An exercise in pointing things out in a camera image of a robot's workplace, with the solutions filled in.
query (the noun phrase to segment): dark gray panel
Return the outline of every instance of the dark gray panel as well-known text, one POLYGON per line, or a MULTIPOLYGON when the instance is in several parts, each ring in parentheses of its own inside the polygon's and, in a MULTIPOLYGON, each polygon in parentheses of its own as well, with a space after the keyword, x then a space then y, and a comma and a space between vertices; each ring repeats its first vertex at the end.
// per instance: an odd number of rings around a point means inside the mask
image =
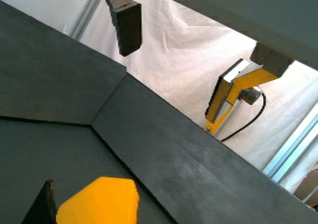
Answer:
POLYGON ((0 2, 0 116, 90 124, 126 68, 0 2))
POLYGON ((143 44, 142 36, 142 5, 131 2, 129 5, 113 9, 113 20, 117 30, 119 53, 129 56, 143 44))
POLYGON ((174 0, 318 70, 318 0, 174 0))
POLYGON ((317 223, 309 208, 130 75, 93 127, 179 223, 317 223))
MULTIPOLYGON (((90 127, 0 120, 0 223, 22 223, 47 179, 58 207, 98 177, 133 178, 90 127)), ((138 223, 174 223, 149 192, 138 223)))

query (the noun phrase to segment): white fabric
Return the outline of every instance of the white fabric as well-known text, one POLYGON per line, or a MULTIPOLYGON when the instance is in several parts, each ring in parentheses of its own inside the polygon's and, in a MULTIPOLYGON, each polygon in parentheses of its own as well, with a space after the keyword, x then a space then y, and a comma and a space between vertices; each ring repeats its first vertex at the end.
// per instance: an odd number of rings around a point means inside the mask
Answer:
POLYGON ((62 31, 87 0, 3 0, 56 30, 62 31))
MULTIPOLYGON (((219 75, 239 58, 249 59, 256 41, 171 0, 135 0, 143 5, 142 48, 127 58, 118 53, 110 10, 101 2, 82 42, 127 66, 129 72, 201 126, 219 75)), ((273 158, 280 146, 318 101, 318 72, 296 62, 281 79, 261 86, 268 108, 245 131, 226 145, 258 168, 273 158)), ((254 106, 242 103, 219 137, 241 128, 257 115, 254 106)), ((318 150, 318 143, 312 148, 318 150)), ((288 190, 317 162, 314 152, 302 159, 305 168, 285 179, 288 190)))

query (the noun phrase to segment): metal frame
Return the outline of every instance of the metal frame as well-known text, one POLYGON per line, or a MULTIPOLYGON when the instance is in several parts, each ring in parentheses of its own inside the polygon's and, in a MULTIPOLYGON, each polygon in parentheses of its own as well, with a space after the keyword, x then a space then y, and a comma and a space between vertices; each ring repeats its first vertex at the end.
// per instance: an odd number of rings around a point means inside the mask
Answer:
POLYGON ((264 173, 276 181, 285 177, 293 165, 308 150, 318 134, 318 103, 309 112, 301 125, 264 168, 264 173))
POLYGON ((78 22, 75 24, 72 32, 70 33, 70 36, 78 41, 80 40, 83 36, 86 27, 91 21, 91 18, 94 17, 99 3, 101 3, 101 0, 87 0, 87 4, 79 15, 78 22))

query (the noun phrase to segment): black cable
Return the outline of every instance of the black cable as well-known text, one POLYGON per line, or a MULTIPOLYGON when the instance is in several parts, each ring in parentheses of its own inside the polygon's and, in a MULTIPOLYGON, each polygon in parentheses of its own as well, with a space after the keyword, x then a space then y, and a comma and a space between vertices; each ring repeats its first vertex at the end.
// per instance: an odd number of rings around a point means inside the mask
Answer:
POLYGON ((264 113, 264 110, 265 110, 265 107, 266 107, 266 96, 265 94, 262 93, 262 97, 264 97, 264 105, 262 105, 262 108, 261 108, 261 111, 258 112, 257 114, 257 117, 252 120, 252 122, 244 127, 241 128, 237 132, 234 132, 229 137, 226 137, 225 139, 222 139, 221 141, 225 142, 227 139, 230 139, 239 131, 242 131, 256 120, 257 118, 260 117, 260 115, 264 113))

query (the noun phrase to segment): yellow block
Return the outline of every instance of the yellow block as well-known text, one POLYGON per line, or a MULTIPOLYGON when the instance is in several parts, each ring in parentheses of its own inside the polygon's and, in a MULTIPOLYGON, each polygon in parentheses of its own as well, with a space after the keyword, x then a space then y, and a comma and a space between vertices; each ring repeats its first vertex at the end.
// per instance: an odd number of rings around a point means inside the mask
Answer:
POLYGON ((225 121, 225 119, 227 118, 227 116, 230 115, 230 112, 233 111, 234 106, 231 106, 227 111, 223 113, 223 115, 221 116, 219 120, 217 120, 215 123, 211 123, 210 121, 206 122, 205 124, 205 129, 207 132, 210 133, 215 133, 218 131, 218 129, 221 128, 221 125, 225 121))
POLYGON ((58 224, 135 224, 139 195, 134 181, 98 178, 58 211, 58 224))

